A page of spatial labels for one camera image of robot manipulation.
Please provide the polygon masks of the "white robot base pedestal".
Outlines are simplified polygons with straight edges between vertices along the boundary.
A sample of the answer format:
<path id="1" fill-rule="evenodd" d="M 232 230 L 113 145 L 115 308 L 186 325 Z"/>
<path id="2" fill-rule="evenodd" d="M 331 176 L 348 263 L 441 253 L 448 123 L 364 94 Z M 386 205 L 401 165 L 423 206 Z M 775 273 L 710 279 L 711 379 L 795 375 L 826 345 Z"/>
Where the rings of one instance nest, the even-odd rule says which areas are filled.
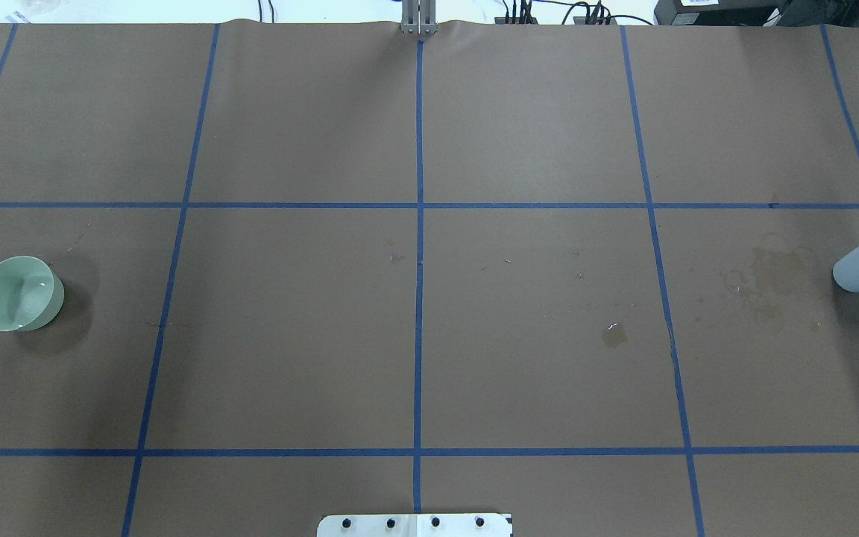
<path id="1" fill-rule="evenodd" d="M 512 536 L 512 517 L 500 513 L 328 515 L 317 536 Z"/>

